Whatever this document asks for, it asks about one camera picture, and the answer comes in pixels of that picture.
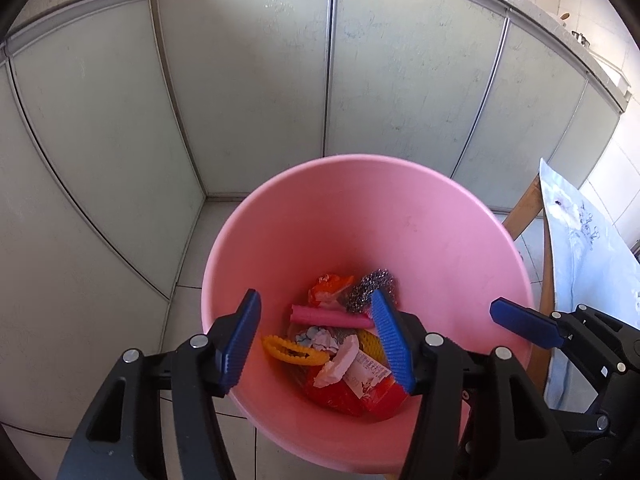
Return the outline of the red white cigarette box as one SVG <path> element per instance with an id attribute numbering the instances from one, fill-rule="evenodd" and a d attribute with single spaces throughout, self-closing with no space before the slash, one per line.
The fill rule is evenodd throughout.
<path id="1" fill-rule="evenodd" d="M 315 386 L 320 370 L 320 366 L 300 366 L 292 375 L 309 400 L 337 413 L 386 420 L 396 416 L 409 397 L 386 366 L 362 351 L 335 384 Z"/>

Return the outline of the yellow foam fruit net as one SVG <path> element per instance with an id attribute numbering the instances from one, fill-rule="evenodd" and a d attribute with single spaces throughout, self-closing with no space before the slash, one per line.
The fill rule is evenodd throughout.
<path id="1" fill-rule="evenodd" d="M 388 366 L 388 361 L 381 344 L 380 338 L 367 330 L 357 330 L 356 335 L 359 340 L 360 350 L 383 366 Z"/>

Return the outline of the steel wool scourer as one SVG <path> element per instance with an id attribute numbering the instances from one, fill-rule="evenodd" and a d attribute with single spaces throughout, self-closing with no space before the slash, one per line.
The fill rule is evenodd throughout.
<path id="1" fill-rule="evenodd" d="M 385 292 L 396 304 L 396 281 L 390 270 L 375 270 L 353 284 L 345 297 L 345 310 L 351 314 L 366 312 L 371 305 L 371 296 L 377 290 Z"/>

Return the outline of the pink foam roll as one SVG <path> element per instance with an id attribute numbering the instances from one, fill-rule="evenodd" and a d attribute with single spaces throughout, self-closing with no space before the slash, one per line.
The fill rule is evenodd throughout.
<path id="1" fill-rule="evenodd" d="M 290 322 L 299 325 L 354 328 L 355 330 L 374 327 L 374 322 L 366 314 L 350 314 L 339 310 L 304 306 L 292 307 Z"/>

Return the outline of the red plastic wrapper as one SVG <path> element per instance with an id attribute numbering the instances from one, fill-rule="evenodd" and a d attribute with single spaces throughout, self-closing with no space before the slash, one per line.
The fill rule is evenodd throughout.
<path id="1" fill-rule="evenodd" d="M 355 283 L 353 275 L 324 274 L 308 289 L 309 307 L 326 310 L 346 309 L 346 295 Z"/>

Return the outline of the pink plastic trash bin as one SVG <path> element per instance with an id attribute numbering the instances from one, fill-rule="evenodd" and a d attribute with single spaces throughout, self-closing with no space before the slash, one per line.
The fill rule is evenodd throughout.
<path id="1" fill-rule="evenodd" d="M 214 241 L 202 281 L 205 326 L 258 292 L 259 339 L 284 336 L 295 307 L 367 310 L 388 283 L 398 309 L 465 350 L 505 346 L 527 363 L 532 347 L 498 326 L 490 304 L 531 306 L 524 263 L 508 232 L 466 188 L 393 157 L 305 162 L 256 188 Z M 401 468 L 419 402 L 377 420 L 311 400 L 292 365 L 255 341 L 231 399 L 258 432 L 303 460 L 355 474 Z"/>

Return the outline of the trash in bin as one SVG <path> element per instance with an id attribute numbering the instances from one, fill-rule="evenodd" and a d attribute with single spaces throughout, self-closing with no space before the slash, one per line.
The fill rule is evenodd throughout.
<path id="1" fill-rule="evenodd" d="M 314 388 L 326 388 L 340 382 L 354 364 L 360 342 L 356 334 L 338 340 L 327 328 L 311 326 L 294 339 L 269 335 L 262 338 L 262 348 L 277 361 L 301 368 L 314 367 Z"/>

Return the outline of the grey kitchen cabinet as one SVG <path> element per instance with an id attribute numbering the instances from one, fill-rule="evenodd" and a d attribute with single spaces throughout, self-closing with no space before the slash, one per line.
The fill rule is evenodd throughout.
<path id="1" fill-rule="evenodd" d="M 206 202 L 372 153 L 509 209 L 582 183 L 625 77 L 536 0 L 28 0 L 1 43 L 1 420 L 66 440 L 162 348 Z"/>

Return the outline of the light blue tablecloth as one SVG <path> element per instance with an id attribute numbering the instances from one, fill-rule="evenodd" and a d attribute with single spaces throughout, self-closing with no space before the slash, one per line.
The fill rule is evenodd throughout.
<path id="1" fill-rule="evenodd" d="M 611 222 L 546 162 L 539 164 L 553 263 L 554 308 L 578 304 L 639 326 L 639 263 Z"/>

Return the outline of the wooden table leg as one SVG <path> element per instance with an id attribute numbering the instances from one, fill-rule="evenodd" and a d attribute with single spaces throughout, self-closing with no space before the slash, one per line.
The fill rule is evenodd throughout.
<path id="1" fill-rule="evenodd" d="M 555 310 L 551 235 L 538 176 L 502 224 L 521 249 L 539 312 L 550 314 Z"/>

